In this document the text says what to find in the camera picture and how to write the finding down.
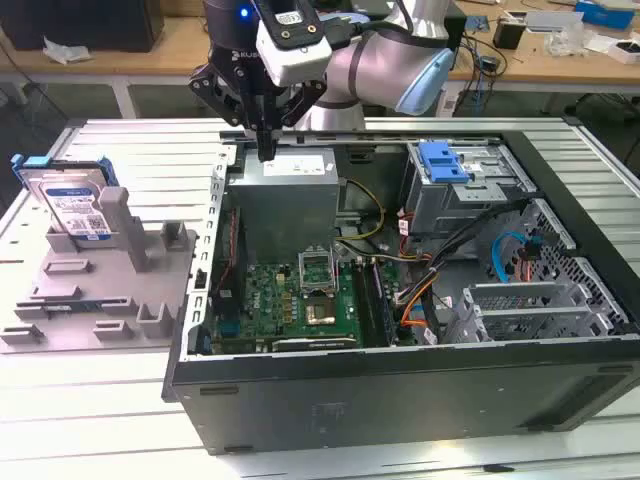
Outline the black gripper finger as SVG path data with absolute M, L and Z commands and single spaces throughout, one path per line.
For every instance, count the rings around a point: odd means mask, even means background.
M 242 126 L 255 141 L 259 160 L 266 160 L 264 112 L 244 65 L 222 72 L 213 63 L 202 65 L 191 75 L 189 87 L 229 125 Z
M 278 132 L 293 127 L 327 90 L 325 79 L 290 87 L 273 87 L 266 93 L 266 160 L 273 160 Z

